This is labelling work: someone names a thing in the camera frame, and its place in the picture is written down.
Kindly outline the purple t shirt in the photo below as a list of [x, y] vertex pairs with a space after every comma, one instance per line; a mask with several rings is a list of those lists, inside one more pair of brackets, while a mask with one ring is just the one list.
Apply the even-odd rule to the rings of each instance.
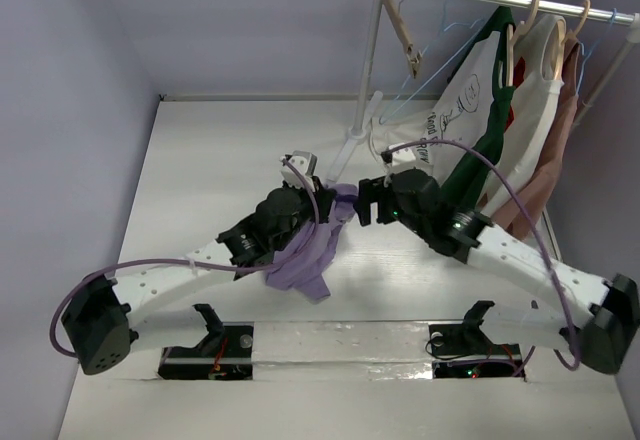
[[321, 223], [312, 244], [303, 249], [311, 237], [313, 223], [307, 223], [284, 248], [277, 251], [274, 261], [289, 259], [298, 251], [301, 254], [282, 267], [265, 273], [265, 284], [280, 291], [295, 289], [311, 302], [317, 303], [330, 296], [323, 278], [324, 271], [332, 263], [343, 227], [353, 218], [353, 203], [358, 188], [353, 184], [339, 183], [333, 186], [337, 198], [333, 201], [328, 221]]

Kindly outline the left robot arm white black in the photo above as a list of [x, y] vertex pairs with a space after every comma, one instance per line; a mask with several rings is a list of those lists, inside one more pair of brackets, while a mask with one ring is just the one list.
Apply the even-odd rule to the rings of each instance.
[[209, 286], [212, 272], [230, 273], [235, 279], [271, 273], [311, 251], [335, 198], [335, 190], [318, 181], [298, 187], [283, 184], [254, 213], [184, 258], [138, 260], [140, 272], [121, 279], [113, 276], [118, 266], [88, 275], [52, 323], [63, 326], [82, 371], [101, 374], [138, 344], [144, 320]]

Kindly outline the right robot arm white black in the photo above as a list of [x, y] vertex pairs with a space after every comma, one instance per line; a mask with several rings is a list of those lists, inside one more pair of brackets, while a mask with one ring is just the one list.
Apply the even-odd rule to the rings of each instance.
[[541, 250], [510, 236], [476, 211], [456, 209], [441, 198], [436, 180], [412, 169], [390, 178], [364, 179], [355, 211], [362, 226], [401, 223], [431, 250], [496, 275], [554, 308], [551, 320], [522, 320], [552, 345], [568, 348], [581, 364], [602, 374], [618, 373], [639, 328], [637, 284], [546, 261]]

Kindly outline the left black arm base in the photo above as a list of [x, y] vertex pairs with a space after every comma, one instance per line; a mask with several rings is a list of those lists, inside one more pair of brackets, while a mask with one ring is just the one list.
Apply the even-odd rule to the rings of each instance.
[[193, 347], [162, 350], [158, 376], [163, 380], [245, 381], [253, 379], [254, 324], [224, 323], [208, 304], [195, 304], [207, 334]]

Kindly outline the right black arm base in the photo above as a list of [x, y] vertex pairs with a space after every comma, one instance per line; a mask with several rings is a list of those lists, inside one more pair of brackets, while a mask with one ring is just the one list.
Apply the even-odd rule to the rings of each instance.
[[493, 301], [476, 302], [459, 322], [429, 326], [425, 351], [434, 379], [475, 380], [525, 376], [518, 344], [497, 344], [481, 330]]

